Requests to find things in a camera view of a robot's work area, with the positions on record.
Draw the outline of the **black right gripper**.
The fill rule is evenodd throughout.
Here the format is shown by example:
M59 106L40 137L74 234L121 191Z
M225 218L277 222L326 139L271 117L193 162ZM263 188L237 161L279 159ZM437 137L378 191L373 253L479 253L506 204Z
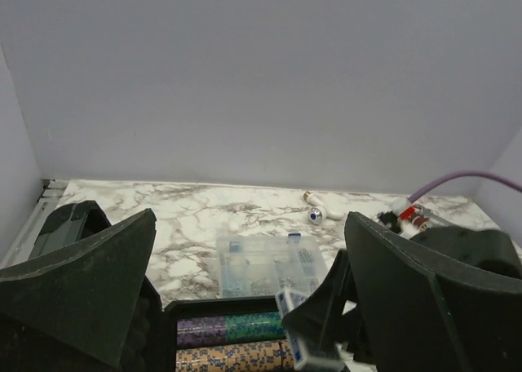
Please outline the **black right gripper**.
M410 240L469 266L521 279L519 256L503 231L443 226L428 228Z

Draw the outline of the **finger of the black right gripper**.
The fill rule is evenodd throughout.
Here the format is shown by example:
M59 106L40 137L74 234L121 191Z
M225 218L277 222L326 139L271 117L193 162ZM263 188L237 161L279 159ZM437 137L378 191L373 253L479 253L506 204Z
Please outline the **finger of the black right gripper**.
M341 249L324 281L304 303L281 319L281 325L321 351L337 348L356 355L359 351L359 310L344 311L346 302L355 301L348 253Z

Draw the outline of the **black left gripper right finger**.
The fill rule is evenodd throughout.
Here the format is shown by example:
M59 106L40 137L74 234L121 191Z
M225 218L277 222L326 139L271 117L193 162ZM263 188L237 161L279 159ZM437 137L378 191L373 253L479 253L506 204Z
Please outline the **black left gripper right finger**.
M521 369L520 279L459 262L357 212L345 240L378 370Z

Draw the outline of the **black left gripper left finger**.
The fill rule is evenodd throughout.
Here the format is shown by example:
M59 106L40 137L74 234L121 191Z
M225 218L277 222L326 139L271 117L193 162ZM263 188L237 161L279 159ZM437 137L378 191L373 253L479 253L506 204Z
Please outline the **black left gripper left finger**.
M146 209L1 271L3 371L144 371L156 235Z

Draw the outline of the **blue playing card deck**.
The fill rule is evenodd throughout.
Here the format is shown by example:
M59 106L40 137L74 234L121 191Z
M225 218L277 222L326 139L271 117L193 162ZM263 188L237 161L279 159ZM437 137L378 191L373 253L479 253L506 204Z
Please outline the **blue playing card deck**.
M292 288L283 288L276 296L281 319L304 303L308 295ZM287 343L297 371L344 371L345 363L337 348L329 351L319 350L315 344L285 328Z

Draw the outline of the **black poker set case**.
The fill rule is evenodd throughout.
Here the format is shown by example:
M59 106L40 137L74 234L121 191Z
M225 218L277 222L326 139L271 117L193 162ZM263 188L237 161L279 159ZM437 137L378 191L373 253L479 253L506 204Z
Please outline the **black poker set case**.
M281 319L316 290L325 261L311 237L222 237L216 242L219 299L159 305L145 282L140 328L158 324L172 371L346 371L338 347L321 351Z

